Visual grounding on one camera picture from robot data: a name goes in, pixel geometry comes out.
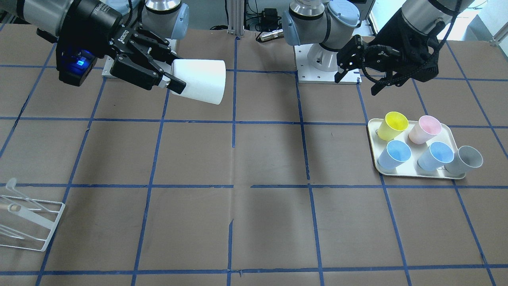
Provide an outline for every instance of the metal mounting plate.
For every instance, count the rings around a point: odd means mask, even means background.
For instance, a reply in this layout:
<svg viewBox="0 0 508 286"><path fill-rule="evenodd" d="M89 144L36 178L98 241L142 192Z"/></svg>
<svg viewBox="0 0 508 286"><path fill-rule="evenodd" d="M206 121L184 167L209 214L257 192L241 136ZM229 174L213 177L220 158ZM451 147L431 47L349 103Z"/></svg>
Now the metal mounting plate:
<svg viewBox="0 0 508 286"><path fill-rule="evenodd" d="M298 82L300 83L326 83L326 84L357 84L362 82L358 69L349 71L339 82L335 83L335 72L324 72L310 65L307 54L312 44L295 46L296 67L298 69Z"/></svg>

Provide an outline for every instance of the white cup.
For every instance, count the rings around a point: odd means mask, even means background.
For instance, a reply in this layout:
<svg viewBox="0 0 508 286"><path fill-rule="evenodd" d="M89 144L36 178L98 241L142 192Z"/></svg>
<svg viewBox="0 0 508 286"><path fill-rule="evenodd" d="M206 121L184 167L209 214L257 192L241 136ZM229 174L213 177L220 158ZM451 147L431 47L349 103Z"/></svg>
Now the white cup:
<svg viewBox="0 0 508 286"><path fill-rule="evenodd" d="M171 64L172 74L185 81L181 94L173 94L220 104L226 86L226 65L218 60L176 59Z"/></svg>
<svg viewBox="0 0 508 286"><path fill-rule="evenodd" d="M423 144L441 133L441 122L430 115L420 117L411 132L409 139L415 144Z"/></svg>
<svg viewBox="0 0 508 286"><path fill-rule="evenodd" d="M455 153L455 158L444 167L452 174L464 174L469 170L479 168L483 165L482 155L471 146L462 146Z"/></svg>

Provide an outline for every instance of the power adapter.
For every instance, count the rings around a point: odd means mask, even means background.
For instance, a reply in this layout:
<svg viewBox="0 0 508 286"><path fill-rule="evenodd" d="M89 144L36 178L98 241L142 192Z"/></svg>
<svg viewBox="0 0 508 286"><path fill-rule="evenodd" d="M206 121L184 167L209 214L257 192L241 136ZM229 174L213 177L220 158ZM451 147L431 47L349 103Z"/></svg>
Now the power adapter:
<svg viewBox="0 0 508 286"><path fill-rule="evenodd" d="M277 9L265 8L261 12L260 28L262 32L271 32L279 29Z"/></svg>

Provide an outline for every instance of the blue cup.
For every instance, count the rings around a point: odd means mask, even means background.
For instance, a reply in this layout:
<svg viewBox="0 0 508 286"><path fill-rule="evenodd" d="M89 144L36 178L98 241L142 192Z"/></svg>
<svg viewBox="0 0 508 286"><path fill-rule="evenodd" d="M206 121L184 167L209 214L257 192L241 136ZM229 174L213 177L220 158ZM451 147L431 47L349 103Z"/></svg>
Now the blue cup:
<svg viewBox="0 0 508 286"><path fill-rule="evenodd" d="M453 161L453 150L443 142L434 142L418 159L418 165L425 171L434 171Z"/></svg>
<svg viewBox="0 0 508 286"><path fill-rule="evenodd" d="M410 158L411 148L402 141L392 140L388 142L377 162L384 169L392 170Z"/></svg>

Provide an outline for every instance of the white tray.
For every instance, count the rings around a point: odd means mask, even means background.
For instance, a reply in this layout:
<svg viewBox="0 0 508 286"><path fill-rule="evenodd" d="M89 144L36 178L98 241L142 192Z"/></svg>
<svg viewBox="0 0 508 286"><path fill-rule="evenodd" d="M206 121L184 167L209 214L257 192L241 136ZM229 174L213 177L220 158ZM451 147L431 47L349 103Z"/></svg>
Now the white tray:
<svg viewBox="0 0 508 286"><path fill-rule="evenodd" d="M453 152L457 152L457 144L455 144L455 139L453 138L452 131L448 126L441 123L442 131L439 135L436 137L428 140L426 143L423 144L415 144L411 140L409 140L408 135L409 132L412 130L413 126L418 123L418 121L409 121L409 126L404 130L404 132L397 135L397 137L394 138L394 140L399 140L402 142L406 142L406 144L411 148L411 158L405 162L396 167L393 170L386 170L383 167L381 167L377 159L385 149L388 141L384 141L383 139L379 138L379 136L376 134L377 130L381 126L381 122L383 122L383 119L374 118L369 121L367 124L367 130L369 133L369 140L370 140L370 148L372 150L372 157L374 158L374 165L376 169L383 175L387 176L404 176L404 177L424 177L424 178L437 178L437 179L463 179L466 174L451 174L448 172L444 167L440 167L437 170L434 171L425 171L420 166L418 166L418 158L427 150L430 144L436 141L441 141L445 143L446 145L450 146L452 148Z"/></svg>

